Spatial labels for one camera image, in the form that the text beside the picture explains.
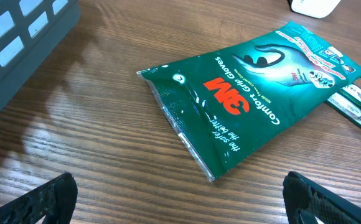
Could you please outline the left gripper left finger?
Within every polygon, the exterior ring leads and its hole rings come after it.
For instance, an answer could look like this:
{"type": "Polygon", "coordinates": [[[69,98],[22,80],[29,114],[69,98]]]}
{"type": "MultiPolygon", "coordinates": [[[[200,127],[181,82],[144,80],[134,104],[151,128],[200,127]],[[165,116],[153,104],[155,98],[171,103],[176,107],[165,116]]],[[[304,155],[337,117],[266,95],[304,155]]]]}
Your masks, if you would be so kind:
{"type": "Polygon", "coordinates": [[[65,172],[0,207],[0,223],[69,224],[77,202],[73,175],[65,172]]]}

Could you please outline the small green white box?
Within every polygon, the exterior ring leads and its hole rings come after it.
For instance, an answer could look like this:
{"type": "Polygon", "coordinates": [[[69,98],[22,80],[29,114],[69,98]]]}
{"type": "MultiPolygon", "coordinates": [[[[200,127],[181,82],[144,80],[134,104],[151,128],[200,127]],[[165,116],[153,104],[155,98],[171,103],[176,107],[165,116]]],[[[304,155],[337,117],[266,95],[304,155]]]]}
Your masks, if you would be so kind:
{"type": "Polygon", "coordinates": [[[351,84],[334,93],[326,103],[361,129],[361,88],[351,84]]]}

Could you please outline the green 3M gloves package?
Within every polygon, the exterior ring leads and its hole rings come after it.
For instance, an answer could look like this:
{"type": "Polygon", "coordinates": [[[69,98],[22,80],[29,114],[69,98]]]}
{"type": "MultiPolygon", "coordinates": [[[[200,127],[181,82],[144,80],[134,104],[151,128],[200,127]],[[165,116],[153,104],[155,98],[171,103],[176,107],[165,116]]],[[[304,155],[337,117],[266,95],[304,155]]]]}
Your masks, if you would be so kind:
{"type": "Polygon", "coordinates": [[[138,75],[208,180],[215,180],[361,78],[361,66],[289,22],[138,75]]]}

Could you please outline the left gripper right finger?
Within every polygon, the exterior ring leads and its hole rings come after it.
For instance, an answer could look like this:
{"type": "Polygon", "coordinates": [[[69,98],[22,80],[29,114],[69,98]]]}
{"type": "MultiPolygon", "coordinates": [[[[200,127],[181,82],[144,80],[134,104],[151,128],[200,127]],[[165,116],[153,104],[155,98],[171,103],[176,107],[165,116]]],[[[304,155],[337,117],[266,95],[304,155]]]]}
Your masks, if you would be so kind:
{"type": "Polygon", "coordinates": [[[297,172],[284,178],[283,198],[289,223],[361,224],[360,207],[297,172]]]}

